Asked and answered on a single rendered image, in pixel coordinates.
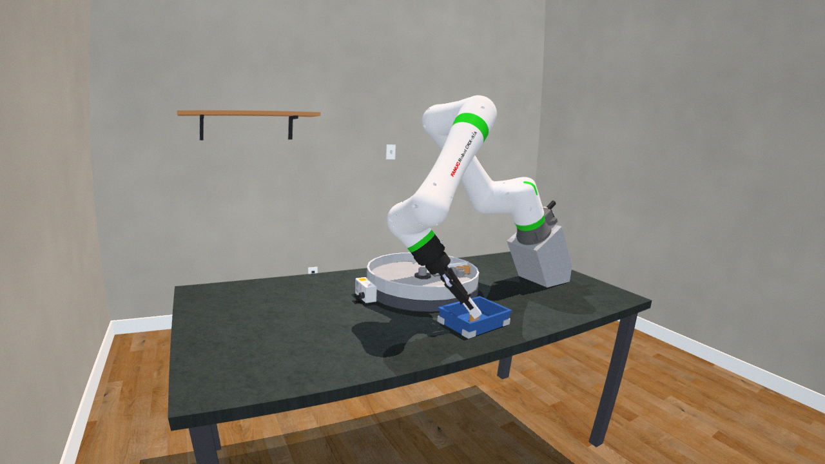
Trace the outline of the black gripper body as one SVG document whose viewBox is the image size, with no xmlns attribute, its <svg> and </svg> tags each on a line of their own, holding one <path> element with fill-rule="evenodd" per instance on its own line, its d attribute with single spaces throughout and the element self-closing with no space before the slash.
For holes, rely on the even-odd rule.
<svg viewBox="0 0 825 464">
<path fill-rule="evenodd" d="M 448 277 L 448 279 L 451 279 L 454 282 L 454 279 L 449 273 L 448 265 L 450 264 L 450 262 L 450 257 L 446 255 L 444 251 L 442 255 L 439 256 L 437 260 L 435 260 L 435 262 L 431 262 L 431 264 L 425 265 L 425 268 L 427 268 L 431 275 L 436 275 L 436 273 L 439 273 L 441 275 L 441 278 L 445 281 L 443 276 L 445 274 L 445 276 Z"/>
</svg>

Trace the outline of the blue plastic crate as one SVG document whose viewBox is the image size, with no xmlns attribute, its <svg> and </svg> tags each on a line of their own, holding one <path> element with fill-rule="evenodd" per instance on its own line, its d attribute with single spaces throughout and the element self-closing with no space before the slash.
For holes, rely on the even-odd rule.
<svg viewBox="0 0 825 464">
<path fill-rule="evenodd" d="M 441 306 L 438 309 L 437 321 L 447 327 L 456 330 L 466 338 L 472 338 L 479 334 L 493 329 L 497 329 L 510 324 L 509 315 L 512 309 L 508 309 L 497 303 L 491 302 L 482 296 L 472 298 L 478 309 L 482 311 L 480 319 L 469 321 L 469 312 L 464 304 L 456 302 Z M 501 312 L 501 313 L 500 313 Z"/>
</svg>

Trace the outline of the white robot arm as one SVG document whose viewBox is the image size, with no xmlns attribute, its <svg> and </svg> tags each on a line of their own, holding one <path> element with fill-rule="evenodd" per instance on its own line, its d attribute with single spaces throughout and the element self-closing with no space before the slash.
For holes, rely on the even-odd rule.
<svg viewBox="0 0 825 464">
<path fill-rule="evenodd" d="M 556 203 L 543 208 L 530 177 L 493 182 L 478 162 L 475 155 L 496 119 L 497 108 L 484 96 L 425 110 L 423 129 L 441 155 L 414 196 L 391 208 L 387 219 L 390 232 L 414 256 L 413 264 L 429 265 L 444 252 L 444 240 L 438 240 L 431 227 L 446 219 L 460 181 L 478 213 L 512 215 L 516 238 L 524 246 L 547 240 L 558 222 L 551 210 Z"/>
</svg>

